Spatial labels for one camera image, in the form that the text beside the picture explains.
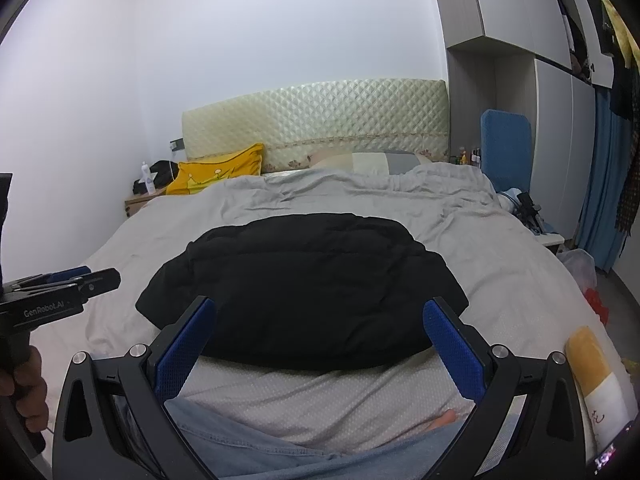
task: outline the floor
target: floor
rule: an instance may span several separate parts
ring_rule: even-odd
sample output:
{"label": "floor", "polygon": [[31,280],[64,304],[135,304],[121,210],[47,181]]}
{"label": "floor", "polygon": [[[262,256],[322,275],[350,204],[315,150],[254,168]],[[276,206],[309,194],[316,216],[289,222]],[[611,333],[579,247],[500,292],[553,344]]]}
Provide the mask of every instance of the floor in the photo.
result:
{"label": "floor", "polygon": [[[607,333],[620,357],[640,364],[640,308],[616,276],[598,273],[598,292],[609,309]],[[640,400],[640,368],[632,371],[636,399]]]}

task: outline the metal screw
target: metal screw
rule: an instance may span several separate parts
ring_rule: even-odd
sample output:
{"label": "metal screw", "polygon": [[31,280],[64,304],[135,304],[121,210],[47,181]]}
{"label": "metal screw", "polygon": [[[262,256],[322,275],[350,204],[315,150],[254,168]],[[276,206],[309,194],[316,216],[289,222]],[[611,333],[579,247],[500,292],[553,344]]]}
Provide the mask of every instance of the metal screw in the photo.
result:
{"label": "metal screw", "polygon": [[145,352],[146,352],[146,345],[143,345],[142,343],[138,343],[137,345],[133,345],[129,349],[129,355],[132,356],[132,357],[140,357]]}
{"label": "metal screw", "polygon": [[496,345],[493,348],[491,348],[491,352],[500,359],[503,359],[505,357],[507,357],[507,355],[509,355],[509,351],[507,350],[507,347],[502,346],[502,345]]}
{"label": "metal screw", "polygon": [[551,358],[554,360],[556,364],[563,365],[566,362],[566,357],[562,352],[553,352]]}
{"label": "metal screw", "polygon": [[75,354],[73,356],[73,358],[71,360],[75,364],[79,365],[80,363],[84,362],[85,359],[86,359],[86,353],[85,352],[78,352],[77,354]]}

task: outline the quilted headboard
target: quilted headboard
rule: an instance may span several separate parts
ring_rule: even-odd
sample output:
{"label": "quilted headboard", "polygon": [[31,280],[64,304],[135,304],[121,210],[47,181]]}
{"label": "quilted headboard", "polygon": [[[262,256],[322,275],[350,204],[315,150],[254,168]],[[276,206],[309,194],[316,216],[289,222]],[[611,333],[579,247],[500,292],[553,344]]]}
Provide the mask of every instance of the quilted headboard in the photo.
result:
{"label": "quilted headboard", "polygon": [[190,160],[262,142],[264,172],[307,168],[307,155],[333,147],[447,160],[449,99],[442,80],[310,83],[190,110],[182,134]]}

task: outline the yellow pillow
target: yellow pillow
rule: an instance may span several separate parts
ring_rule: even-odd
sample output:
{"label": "yellow pillow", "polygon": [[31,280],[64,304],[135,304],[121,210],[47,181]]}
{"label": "yellow pillow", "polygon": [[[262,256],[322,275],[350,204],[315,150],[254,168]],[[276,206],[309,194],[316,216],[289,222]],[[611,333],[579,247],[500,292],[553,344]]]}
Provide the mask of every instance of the yellow pillow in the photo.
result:
{"label": "yellow pillow", "polygon": [[178,176],[166,188],[167,195],[201,192],[210,184],[241,175],[260,175],[261,142],[240,152],[203,158],[197,162],[178,162]]}

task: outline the jeans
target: jeans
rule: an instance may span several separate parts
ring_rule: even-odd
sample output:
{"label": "jeans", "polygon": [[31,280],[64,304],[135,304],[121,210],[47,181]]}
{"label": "jeans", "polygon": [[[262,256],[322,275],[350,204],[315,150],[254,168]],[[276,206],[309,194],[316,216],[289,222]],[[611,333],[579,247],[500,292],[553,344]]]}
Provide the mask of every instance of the jeans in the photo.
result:
{"label": "jeans", "polygon": [[[185,399],[168,400],[165,408],[194,452],[221,480],[420,479],[464,423],[458,420],[386,446],[347,455],[291,444]],[[155,469],[126,407],[123,416],[140,459]],[[517,421],[517,414],[507,416],[479,472],[499,462]]]}

